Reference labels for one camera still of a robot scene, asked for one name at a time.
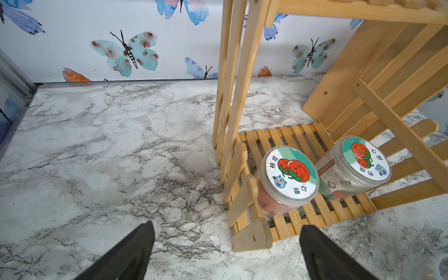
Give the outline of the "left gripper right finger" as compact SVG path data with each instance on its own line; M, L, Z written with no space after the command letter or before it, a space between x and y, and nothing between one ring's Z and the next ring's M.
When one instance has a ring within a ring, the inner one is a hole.
M376 279L315 225L302 226L299 242L312 280Z

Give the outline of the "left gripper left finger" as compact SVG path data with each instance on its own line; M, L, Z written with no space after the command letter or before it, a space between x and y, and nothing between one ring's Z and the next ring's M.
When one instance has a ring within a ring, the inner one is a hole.
M77 280L143 280L155 242L152 221L140 224Z

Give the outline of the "two-tier bamboo shelf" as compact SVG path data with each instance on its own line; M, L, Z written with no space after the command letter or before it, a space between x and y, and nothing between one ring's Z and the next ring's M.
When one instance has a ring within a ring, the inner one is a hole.
M282 12L362 22L303 107L314 124L241 134L264 26ZM421 120L409 126L404 118L447 84L446 1L225 1L213 147L233 251L269 249L299 235L304 225L324 228L446 194L448 144L424 142L438 123ZM315 166L346 136L363 138L386 155L392 168L387 183L343 201L318 189L311 202L283 216L262 213L254 175L270 149L295 148Z

